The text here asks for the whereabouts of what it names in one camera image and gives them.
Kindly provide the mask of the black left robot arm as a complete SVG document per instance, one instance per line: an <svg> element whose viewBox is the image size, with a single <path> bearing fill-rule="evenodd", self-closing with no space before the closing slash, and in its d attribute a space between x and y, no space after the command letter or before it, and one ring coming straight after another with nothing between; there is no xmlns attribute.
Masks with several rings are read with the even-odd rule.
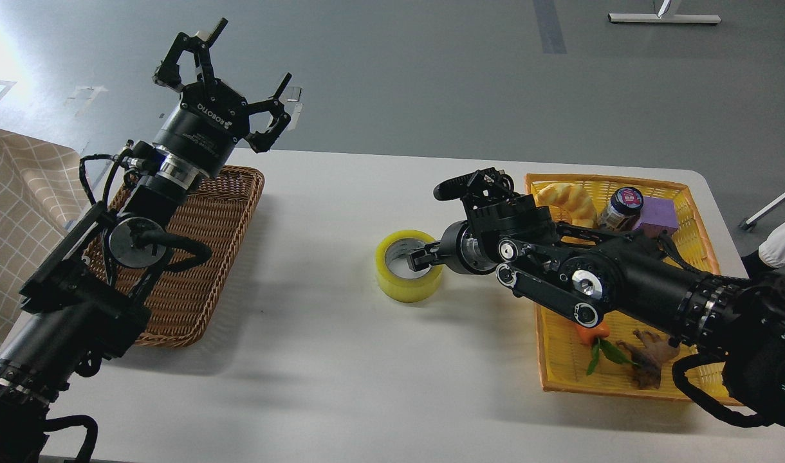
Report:
<svg viewBox="0 0 785 463"><path fill-rule="evenodd" d="M210 260L210 246L168 231L189 194L219 175L240 141L267 152L290 125L281 102L290 73L271 97L252 103L216 76L210 49L227 22L210 34L177 34L153 81L177 92L179 104L151 143L128 141L110 157L101 199L80 162L90 209L20 289L31 318L0 354L0 462L37 462L49 434L72 427L86 431L75 461L91 460L97 422L86 414L51 419L50 406L73 374L94 376L102 360L133 345L164 273ZM107 195L120 168L130 195L116 209Z"/></svg>

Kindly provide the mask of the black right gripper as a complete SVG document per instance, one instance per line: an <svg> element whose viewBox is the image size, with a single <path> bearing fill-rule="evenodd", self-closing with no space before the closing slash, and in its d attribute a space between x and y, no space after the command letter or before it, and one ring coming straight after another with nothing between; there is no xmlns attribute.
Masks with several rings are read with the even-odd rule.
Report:
<svg viewBox="0 0 785 463"><path fill-rule="evenodd" d="M409 252L409 269L424 271L446 266L460 275L489 275L496 268L481 250L467 221L451 224L439 241L432 241Z"/></svg>

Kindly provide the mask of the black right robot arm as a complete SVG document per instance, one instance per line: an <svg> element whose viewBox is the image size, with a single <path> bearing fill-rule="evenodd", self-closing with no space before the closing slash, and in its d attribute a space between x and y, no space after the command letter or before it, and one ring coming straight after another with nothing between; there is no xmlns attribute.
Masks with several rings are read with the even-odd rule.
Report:
<svg viewBox="0 0 785 463"><path fill-rule="evenodd" d="M466 219L411 250L410 270L495 273L514 296L584 327L621 311L671 345L696 347L672 375L699 407L737 427L785 427L785 275L713 275L687 264L666 235L554 222L494 168L448 179L433 194L462 201Z"/></svg>

